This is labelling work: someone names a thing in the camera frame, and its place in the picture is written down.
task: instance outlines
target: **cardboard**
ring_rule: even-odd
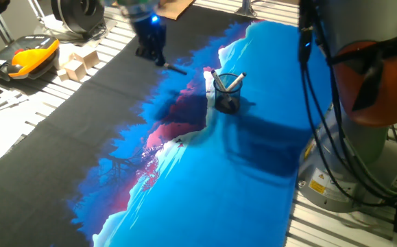
[[[87,74],[84,64],[80,61],[72,60],[64,67],[69,78],[79,82]]]
[[[86,70],[100,63],[96,50],[88,46],[78,49],[75,52],[75,58],[84,64]]]
[[[65,69],[60,69],[59,71],[57,71],[57,74],[61,82],[69,79],[69,75],[67,75],[67,71]]]
[[[166,0],[166,3],[159,6],[156,12],[159,16],[177,20],[192,2],[193,0]]]

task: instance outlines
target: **blue projection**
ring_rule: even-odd
[[[266,21],[234,24],[164,71],[118,127],[69,201],[93,246],[282,246],[298,158],[311,131],[298,64],[298,31]],[[329,72],[317,47],[309,63],[324,110]],[[210,74],[247,73],[241,109],[213,108]]]

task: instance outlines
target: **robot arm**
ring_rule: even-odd
[[[113,0],[103,0],[102,5],[112,5]],[[166,66],[163,47],[166,43],[166,26],[155,14],[159,0],[118,0],[122,15],[130,20],[139,38],[136,55],[153,60],[157,66]]]
[[[305,21],[310,2],[321,27]],[[300,7],[301,25],[324,30],[346,114],[364,126],[396,124],[397,0],[301,0]]]

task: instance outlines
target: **wire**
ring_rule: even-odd
[[[327,44],[327,42],[326,42],[326,39],[325,39],[323,30],[322,30],[322,26],[321,26],[321,23],[320,23],[320,18],[318,17],[315,8],[313,8],[313,10],[311,10],[311,11],[314,11],[314,12],[315,12],[315,14],[313,15],[313,20],[314,20],[315,24],[316,24],[317,27],[318,27],[319,37],[322,39],[322,42],[323,42],[323,45],[324,45],[324,48],[325,48],[325,49],[324,49],[324,52],[325,52],[325,54],[326,54],[326,57],[328,58],[328,60],[330,60],[330,58],[331,58],[330,49],[329,49],[329,47],[328,47],[328,44]],[[352,163],[350,162],[350,158],[349,158],[349,155],[348,155],[348,151],[347,151],[347,149],[345,148],[347,145],[344,143],[345,135],[344,135],[343,129],[342,129],[342,127],[341,127],[341,121],[342,121],[342,119],[341,119],[341,109],[340,109],[339,98],[338,98],[338,89],[337,89],[337,85],[336,85],[336,83],[335,83],[335,76],[334,76],[333,68],[332,68],[332,66],[331,66],[330,63],[328,63],[328,65],[329,65],[329,68],[330,68],[331,87],[332,87],[332,91],[333,91],[333,108],[334,108],[334,111],[335,111],[335,116],[336,116],[336,120],[337,120],[337,125],[339,126],[339,139],[340,139],[341,146],[342,146],[343,152],[344,152],[344,154],[345,154],[346,160],[347,160],[348,164],[350,165],[350,169],[352,169],[354,175],[357,175],[357,173],[354,172],[353,167],[351,166]],[[300,67],[300,68],[301,68],[301,71],[302,71],[302,82],[303,82],[303,86],[304,86],[304,91],[306,90],[306,80],[305,80],[305,74],[306,74],[307,79],[308,79],[308,84],[310,85],[311,94],[313,95],[313,98],[315,99],[314,101],[316,102],[316,96],[315,96],[315,94],[314,94],[314,92],[313,92],[313,89],[312,89],[311,80],[310,80],[310,78],[309,78],[309,72],[307,72],[307,71],[308,71],[307,66],[304,66],[303,64],[301,64],[301,67]],[[308,100],[307,92],[304,92],[304,94],[305,94],[305,101],[306,101],[306,103],[307,103],[308,106],[309,106],[309,100]],[[320,107],[319,107],[319,105],[318,105],[318,102],[316,102],[316,107],[317,107],[317,111],[319,111],[320,117],[322,118],[322,123],[323,123],[324,126],[325,126],[325,130],[328,130],[328,126],[326,125],[326,122],[324,121],[323,114],[322,114],[321,110],[319,110]],[[307,111],[308,111],[308,114],[309,114],[310,124],[312,125],[311,128],[313,129],[313,134],[314,134],[314,137],[315,137],[315,139],[316,139],[317,146],[318,146],[319,148],[321,148],[320,141],[318,140],[318,137],[317,137],[316,132],[315,132],[315,128],[313,127],[312,116],[311,116],[311,110],[309,109],[309,107],[307,107]],[[336,149],[336,147],[335,147],[335,144],[334,144],[333,141],[332,141],[332,138],[330,137],[330,133],[329,133],[328,137],[330,138],[331,145],[332,145],[333,148],[335,149],[334,151],[335,151],[335,154],[336,154],[337,158],[338,158],[338,159],[341,161],[341,163],[343,164],[342,160],[341,160],[340,157],[337,155],[338,151],[337,151],[337,149]],[[320,155],[323,156],[323,157],[322,157],[322,160],[323,160],[323,162],[325,163],[325,167],[326,167],[326,169],[328,170],[328,173],[329,173],[331,179],[332,179],[333,182],[334,182],[335,177],[334,177],[334,176],[332,175],[332,173],[330,172],[329,167],[328,167],[328,164],[327,164],[327,162],[326,162],[326,159],[324,158],[323,153],[322,153],[320,150],[319,150],[319,152],[320,152]],[[358,176],[355,176],[356,179],[357,179],[369,192],[371,192],[372,194],[374,194],[374,196],[376,196],[376,197],[378,197],[378,198],[381,198],[381,199],[383,199],[383,200],[385,200],[385,201],[388,201],[388,202],[386,202],[386,203],[380,203],[380,204],[368,204],[368,203],[362,202],[362,201],[360,201],[360,200],[356,200],[356,198],[353,198],[351,195],[349,195],[348,193],[346,193],[346,192],[336,183],[337,187],[339,188],[339,190],[340,190],[343,194],[345,194],[345,195],[348,196],[350,199],[352,199],[352,200],[354,200],[354,201],[356,201],[356,202],[358,202],[358,203],[360,203],[360,204],[364,204],[364,205],[368,205],[368,206],[372,206],[372,207],[385,206],[385,205],[387,205],[387,204],[392,204],[393,202],[397,202],[397,192],[396,192],[396,191],[392,191],[392,190],[390,190],[390,189],[384,187],[382,184],[380,184],[380,182],[377,181],[377,179],[375,179],[375,177],[373,177],[373,176],[371,175],[371,173],[368,171],[367,167],[366,167],[363,163],[361,163],[361,161],[360,161],[357,157],[355,157],[355,161],[357,162],[357,165],[359,165],[359,167],[360,167],[360,169],[363,171],[363,173],[369,178],[370,182],[372,182],[372,184],[376,185],[377,189],[381,190],[383,193],[386,193],[386,194],[390,195],[391,197],[386,197],[386,196],[380,194],[379,192],[375,191],[373,188],[371,188],[369,185],[367,185],[363,180],[361,180],[361,178],[359,178]]]
[[[310,92],[311,92],[311,95],[313,96],[313,99],[314,99],[314,102],[315,102],[315,106],[316,106],[316,108],[317,108],[317,111],[318,111],[319,115],[323,116],[323,114],[322,114],[322,109],[320,108],[320,104],[318,103],[317,97],[315,96],[315,92],[314,92],[314,89],[313,89],[313,85],[312,85],[312,83],[311,83],[311,77],[310,77],[310,75],[309,75],[308,65],[305,64],[303,67],[304,67],[304,72],[306,73],[306,79],[307,79],[307,81],[308,81],[309,90],[310,90]],[[322,119],[322,123],[323,123],[323,125],[324,125],[324,129],[325,129],[325,131],[326,131],[326,133],[327,133],[327,135],[328,135],[329,141],[330,141],[330,143],[331,143],[331,146],[332,146],[332,148],[333,148],[333,151],[334,151],[334,154],[335,154],[336,158],[337,158],[337,159],[340,161],[340,163],[348,170],[348,172],[350,172],[351,174],[354,174],[355,178],[356,178],[358,181],[362,180],[362,179],[357,175],[358,173],[354,170],[353,166],[352,166],[350,163],[349,163],[349,167],[348,167],[348,166],[343,162],[342,158],[340,157],[340,155],[339,155],[339,153],[338,153],[338,150],[337,150],[337,147],[336,147],[336,145],[335,145],[335,142],[334,142],[334,140],[333,140],[333,138],[332,138],[332,135],[330,134],[329,128],[328,128],[328,126],[327,126],[327,124],[326,124],[326,120],[324,119],[324,117],[321,117],[321,119]],[[379,194],[378,192],[376,192],[376,191],[375,191],[373,188],[371,188],[369,185],[367,185],[367,184],[365,184],[365,183],[362,183],[362,185],[365,187],[365,189],[367,189],[367,190],[368,190],[371,194],[373,194],[374,196],[377,196],[377,197],[380,196],[380,197],[383,197],[383,199],[391,200],[391,198],[384,197],[383,195],[381,195],[381,194]]]
[[[55,36],[55,34],[53,34],[55,32],[55,30],[52,30],[50,28],[48,28],[44,22],[42,22],[43,27],[49,31],[52,36]],[[58,39],[60,41],[60,43],[62,44],[68,44],[68,43],[85,43],[88,41],[92,41],[92,40],[99,40],[101,39],[105,34],[107,33],[107,26],[105,23],[101,23],[100,25],[98,25],[96,28],[94,28],[91,32],[92,36],[90,38],[75,38],[75,39]]]
[[[318,151],[319,151],[320,157],[322,158],[323,164],[324,164],[324,166],[326,168],[326,171],[328,172],[328,175],[330,176],[330,179],[337,186],[338,190],[340,190],[340,192],[343,193],[343,195],[345,195],[347,198],[350,198],[351,200],[353,200],[353,201],[355,201],[355,202],[357,202],[359,204],[362,204],[362,205],[365,205],[365,206],[370,206],[370,207],[384,207],[384,206],[392,205],[394,202],[382,202],[382,203],[366,203],[366,202],[363,202],[362,200],[357,199],[357,198],[351,196],[349,193],[347,193],[340,186],[340,184],[337,182],[337,180],[333,176],[333,173],[330,170],[329,164],[326,161],[326,157],[324,156],[323,151],[320,150],[322,145],[321,145],[320,140],[319,140],[319,138],[317,136],[317,133],[315,131],[315,126],[314,126],[313,118],[312,118],[312,114],[311,114],[311,108],[309,106],[309,96],[308,96],[308,92],[307,92],[307,89],[306,89],[306,79],[305,79],[305,75],[306,74],[303,73],[303,71],[304,71],[304,65],[303,64],[300,65],[300,70],[302,71],[302,88],[303,88],[303,93],[304,93],[306,111],[308,113],[309,125],[311,127],[312,132],[313,132],[313,137],[314,137],[315,143],[316,143],[317,147],[319,147]]]

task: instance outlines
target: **orange device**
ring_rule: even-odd
[[[58,62],[60,41],[48,35],[24,36],[0,51],[0,78],[36,79]]]

